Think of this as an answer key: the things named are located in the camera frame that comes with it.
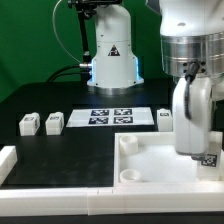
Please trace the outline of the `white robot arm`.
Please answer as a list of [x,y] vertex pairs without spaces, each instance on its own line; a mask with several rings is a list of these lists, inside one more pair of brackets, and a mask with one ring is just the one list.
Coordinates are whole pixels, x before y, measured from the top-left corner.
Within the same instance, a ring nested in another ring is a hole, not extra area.
[[[194,160],[209,151],[213,103],[224,99],[224,0],[146,0],[162,16],[163,71],[178,79],[173,93],[174,147]],[[97,53],[87,85],[121,94],[141,84],[131,48],[131,18],[121,5],[96,8]]]

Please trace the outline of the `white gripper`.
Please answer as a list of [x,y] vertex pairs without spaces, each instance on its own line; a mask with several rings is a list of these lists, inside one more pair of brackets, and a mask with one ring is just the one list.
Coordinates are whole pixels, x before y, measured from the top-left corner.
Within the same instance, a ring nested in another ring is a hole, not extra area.
[[179,155],[202,160],[209,152],[215,103],[224,100],[224,81],[180,78],[173,93],[174,148]]

